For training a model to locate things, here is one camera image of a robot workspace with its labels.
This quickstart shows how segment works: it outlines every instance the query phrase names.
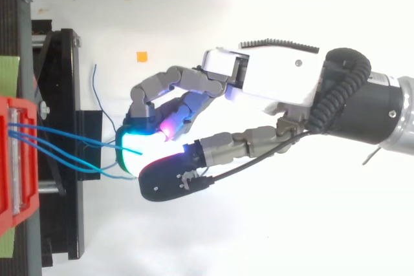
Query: coiled cable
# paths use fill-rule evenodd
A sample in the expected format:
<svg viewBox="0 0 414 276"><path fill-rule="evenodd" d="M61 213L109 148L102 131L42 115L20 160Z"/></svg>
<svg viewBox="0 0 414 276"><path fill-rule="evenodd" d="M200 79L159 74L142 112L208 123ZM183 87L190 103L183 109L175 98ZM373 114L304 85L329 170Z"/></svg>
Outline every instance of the coiled cable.
<svg viewBox="0 0 414 276"><path fill-rule="evenodd" d="M335 116L343 109L348 98L355 94L371 74L369 60L360 52L350 48L336 48L327 53L327 61L343 65L353 64L345 78L335 85L310 111L305 128L316 134L326 133Z"/></svg>

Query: metal rod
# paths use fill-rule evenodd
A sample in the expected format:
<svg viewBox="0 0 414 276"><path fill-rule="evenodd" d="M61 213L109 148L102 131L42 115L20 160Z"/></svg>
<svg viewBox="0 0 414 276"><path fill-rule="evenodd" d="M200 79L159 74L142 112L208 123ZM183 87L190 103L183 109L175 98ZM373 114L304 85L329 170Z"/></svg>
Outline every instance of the metal rod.
<svg viewBox="0 0 414 276"><path fill-rule="evenodd" d="M41 48L45 42L46 35L33 35L32 48Z"/></svg>
<svg viewBox="0 0 414 276"><path fill-rule="evenodd" d="M59 193L55 181L39 181L39 194Z"/></svg>

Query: silver cylinder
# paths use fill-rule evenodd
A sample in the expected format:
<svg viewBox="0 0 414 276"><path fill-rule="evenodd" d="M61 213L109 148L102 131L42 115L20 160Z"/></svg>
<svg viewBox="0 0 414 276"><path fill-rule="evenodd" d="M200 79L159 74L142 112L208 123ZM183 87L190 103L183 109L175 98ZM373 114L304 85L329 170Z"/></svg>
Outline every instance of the silver cylinder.
<svg viewBox="0 0 414 276"><path fill-rule="evenodd" d="M32 35L32 48L41 48L45 39L46 35Z"/></svg>
<svg viewBox="0 0 414 276"><path fill-rule="evenodd" d="M400 119L391 135L380 143L380 147L388 151L414 155L414 79L401 77L398 82L404 101Z"/></svg>
<svg viewBox="0 0 414 276"><path fill-rule="evenodd" d="M59 193L55 181L39 181L39 193Z"/></svg>

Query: blue wire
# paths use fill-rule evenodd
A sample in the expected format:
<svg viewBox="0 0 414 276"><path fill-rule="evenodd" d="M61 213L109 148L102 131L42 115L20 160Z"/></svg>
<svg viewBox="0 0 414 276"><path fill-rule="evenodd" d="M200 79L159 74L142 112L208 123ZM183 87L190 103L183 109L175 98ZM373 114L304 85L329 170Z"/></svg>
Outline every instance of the blue wire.
<svg viewBox="0 0 414 276"><path fill-rule="evenodd" d="M64 150L60 149L59 147L56 147L53 143L50 143L47 140L44 140L42 138L29 135L29 134L25 134L25 133L21 133L21 132L16 132L16 131L11 131L11 130L8 131L8 134L9 135L10 134L13 134L13 136L18 135L19 137L30 138L31 140L35 140L37 142L43 143L44 145L49 146L50 148L52 148L53 150L59 152L60 154L62 154L64 156L66 156L67 158L70 158L71 160L74 160L76 162L79 162L79 163L81 163L83 165L86 165L86 166L89 166L89 167L93 167L93 169L90 170L90 173L99 173L99 171L97 171L97 169L99 169L98 167L93 166L92 164L90 164L90 163L88 163L88 162L86 162L86 161L84 161L84 160L82 160L80 158L77 158L76 156L73 156L73 155L65 152ZM116 165L118 165L118 162L115 162L114 164L111 164L110 166L107 166L107 167L103 167L101 169L103 171L105 171L106 169L110 169L110 168L112 168L112 167L114 167Z"/></svg>
<svg viewBox="0 0 414 276"><path fill-rule="evenodd" d="M83 142L85 145L87 145L88 147L91 147L91 148L102 148L102 146L101 145L91 145L89 142Z"/></svg>
<svg viewBox="0 0 414 276"><path fill-rule="evenodd" d="M103 114L107 116L109 121L111 121L112 127L114 128L114 132L116 133L116 127L115 127L114 121L112 121L111 117L105 112L104 108L102 108L101 101L99 100L98 94L96 93L96 90L95 90L95 73L96 73L96 64L95 64L95 67L93 68L92 89L93 89L93 92L95 93L96 100L98 101L99 107L101 108Z"/></svg>
<svg viewBox="0 0 414 276"><path fill-rule="evenodd" d="M63 131L59 131L57 129L51 129L49 127L29 125L29 124L20 124L20 123L9 123L8 126L17 126L17 127L26 127L28 129L37 129L39 131L50 132L50 133L53 133L53 134L78 139L78 140L81 140L83 142L94 143L95 145L101 145L102 147L110 147L110 148L113 148L113 149L125 150L125 151L129 151L131 153L135 153L137 155L142 155L141 152L138 152L138 151L135 151L135 150L132 150L132 149L128 149L128 148L124 148L124 147L120 147L119 145L111 145L109 143L99 142L98 140L78 136L78 135L71 134L71 133L66 133L66 132L63 132Z"/></svg>
<svg viewBox="0 0 414 276"><path fill-rule="evenodd" d="M115 166L117 166L118 165L118 162L115 162L114 164L111 164L111 165L109 165L109 166L106 166L106 167L103 167L103 168L101 168L103 171L106 171L107 169L110 169L110 168L112 168L112 167L115 167Z"/></svg>
<svg viewBox="0 0 414 276"><path fill-rule="evenodd" d="M35 143L32 143L30 140L26 140L26 139L22 138L21 136L19 136L17 134L12 133L12 134L9 134L9 136L14 138L14 139L17 139L21 142L27 143L31 147L45 153L46 155L50 156L51 158L54 158L59 163L65 165L65 166L67 166L67 167L69 167L69 168L71 168L75 171L80 171L81 173L96 173L96 172L98 172L98 173L101 173L102 175L104 175L106 177L113 178L113 179L124 179L124 180L134 180L134 179L136 179L136 178L129 178L129 177L124 177L124 176L112 176L112 175L109 175L109 174L105 173L104 171L102 171L101 169L99 169L97 167L96 167L96 170L84 169L84 168L81 168L81 167L77 167L77 166L65 161L64 159L60 158L59 156L56 156L55 154L53 154L53 153L47 151L46 149L40 147L39 145L36 145Z"/></svg>

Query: red box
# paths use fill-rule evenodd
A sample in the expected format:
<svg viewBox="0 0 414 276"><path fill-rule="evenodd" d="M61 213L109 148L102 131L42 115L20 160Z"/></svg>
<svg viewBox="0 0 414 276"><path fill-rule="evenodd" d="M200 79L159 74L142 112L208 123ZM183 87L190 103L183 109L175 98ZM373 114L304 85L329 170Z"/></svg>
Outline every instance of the red box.
<svg viewBox="0 0 414 276"><path fill-rule="evenodd" d="M38 152L35 148L20 143L21 155L21 204L20 212L13 215L12 189L8 150L8 111L19 109L19 123L36 125L37 107L28 100L0 97L0 236L8 229L20 224L39 207ZM20 127L21 133L37 136L35 129Z"/></svg>

